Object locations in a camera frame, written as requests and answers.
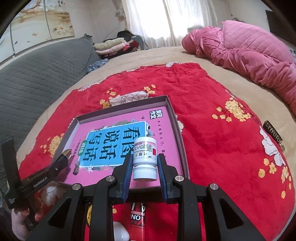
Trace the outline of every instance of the white curtain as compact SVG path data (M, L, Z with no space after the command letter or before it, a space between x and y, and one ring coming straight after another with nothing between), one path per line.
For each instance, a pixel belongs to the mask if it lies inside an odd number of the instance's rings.
M148 48L180 46L188 29L217 26L212 0L122 0L127 29Z

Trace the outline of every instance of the pink comforter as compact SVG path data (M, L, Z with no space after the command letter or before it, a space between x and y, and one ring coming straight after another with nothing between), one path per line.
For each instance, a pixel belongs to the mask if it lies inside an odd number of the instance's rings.
M288 47L259 27L230 20L222 24L223 29L191 31L183 48L273 89L296 116L296 64Z

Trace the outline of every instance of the red floral cloth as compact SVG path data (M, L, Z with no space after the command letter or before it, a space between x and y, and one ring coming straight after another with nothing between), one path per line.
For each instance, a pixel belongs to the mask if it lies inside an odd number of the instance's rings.
M150 96L168 95L184 125L191 180L200 185L217 183L263 236L273 240L295 203L285 157L246 103L195 63L141 67L112 75L83 91L72 91L39 133L34 149L20 166L21 178L49 165L54 146L50 140L59 139L76 116L108 107L100 101L108 100L110 91L115 97L151 85L156 88L150 87L155 91ZM46 151L44 145L51 149ZM175 240L176 228L177 205L147 204L145 240Z

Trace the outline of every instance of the white pill bottle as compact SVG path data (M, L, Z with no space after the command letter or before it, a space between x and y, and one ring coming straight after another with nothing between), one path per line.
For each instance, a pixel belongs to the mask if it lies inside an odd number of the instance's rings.
M135 139L133 147L133 179L135 181L157 180L156 140L151 137Z

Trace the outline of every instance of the white rounded object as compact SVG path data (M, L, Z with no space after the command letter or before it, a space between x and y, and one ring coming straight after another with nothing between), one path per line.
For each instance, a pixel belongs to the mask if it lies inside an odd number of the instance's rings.
M129 233L119 222L113 222L114 241L129 241Z
M135 181L157 180L156 140L151 137L135 139L133 147L133 179Z

